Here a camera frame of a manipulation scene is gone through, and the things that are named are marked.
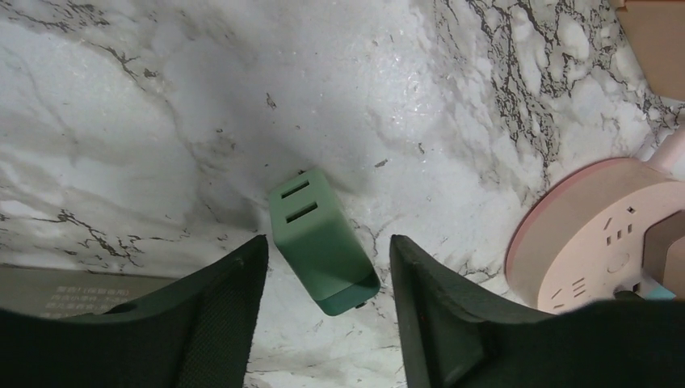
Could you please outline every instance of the pink cable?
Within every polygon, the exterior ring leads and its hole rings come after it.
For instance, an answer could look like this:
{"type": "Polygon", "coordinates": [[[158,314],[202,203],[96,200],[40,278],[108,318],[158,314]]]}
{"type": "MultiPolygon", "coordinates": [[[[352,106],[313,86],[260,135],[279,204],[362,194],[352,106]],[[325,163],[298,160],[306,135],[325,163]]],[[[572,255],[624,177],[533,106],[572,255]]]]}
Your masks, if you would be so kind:
{"type": "Polygon", "coordinates": [[[664,174],[670,174],[673,165],[685,154],[685,129],[667,136],[654,152],[647,165],[664,174]]]}

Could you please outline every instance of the round power strip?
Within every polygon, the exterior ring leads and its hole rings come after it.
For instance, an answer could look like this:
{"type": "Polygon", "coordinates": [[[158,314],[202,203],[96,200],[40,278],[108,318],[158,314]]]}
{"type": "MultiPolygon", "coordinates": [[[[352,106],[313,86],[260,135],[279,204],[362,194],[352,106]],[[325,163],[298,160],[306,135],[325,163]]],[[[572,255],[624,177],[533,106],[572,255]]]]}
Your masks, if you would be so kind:
{"type": "Polygon", "coordinates": [[[634,158],[559,183],[511,241],[505,273],[528,305],[552,314],[613,298],[642,278],[645,232],[685,209],[685,183],[634,158]]]}

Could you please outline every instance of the green power adapter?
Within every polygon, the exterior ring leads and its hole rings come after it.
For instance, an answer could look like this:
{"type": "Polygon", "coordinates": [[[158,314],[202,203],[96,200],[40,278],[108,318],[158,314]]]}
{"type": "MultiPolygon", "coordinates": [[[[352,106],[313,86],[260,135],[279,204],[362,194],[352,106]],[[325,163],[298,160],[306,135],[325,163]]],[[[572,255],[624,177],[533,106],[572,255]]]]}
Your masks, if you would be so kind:
{"type": "Polygon", "coordinates": [[[342,314],[378,293],[371,260],[321,171],[273,190],[269,212],[276,247],[324,313],[342,314]]]}

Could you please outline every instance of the white marble surface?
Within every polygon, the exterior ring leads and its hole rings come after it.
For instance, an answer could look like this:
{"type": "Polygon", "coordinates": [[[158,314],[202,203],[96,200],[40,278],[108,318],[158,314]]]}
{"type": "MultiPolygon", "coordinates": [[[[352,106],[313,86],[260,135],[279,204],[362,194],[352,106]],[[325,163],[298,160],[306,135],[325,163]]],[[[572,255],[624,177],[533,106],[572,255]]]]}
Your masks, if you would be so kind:
{"type": "Polygon", "coordinates": [[[0,261],[181,276],[318,166],[384,288],[328,318],[272,250],[246,386],[399,388],[391,234],[514,297],[536,199],[680,109],[606,1],[0,0],[0,261]]]}

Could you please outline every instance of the light blue object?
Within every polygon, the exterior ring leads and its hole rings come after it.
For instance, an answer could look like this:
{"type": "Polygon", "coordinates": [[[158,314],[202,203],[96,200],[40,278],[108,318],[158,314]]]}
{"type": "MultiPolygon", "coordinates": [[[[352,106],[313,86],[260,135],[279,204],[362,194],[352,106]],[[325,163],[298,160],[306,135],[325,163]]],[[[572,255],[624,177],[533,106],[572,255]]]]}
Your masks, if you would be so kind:
{"type": "Polygon", "coordinates": [[[675,297],[675,294],[665,289],[662,285],[658,285],[650,293],[645,296],[645,299],[650,301],[669,301],[675,297]]]}

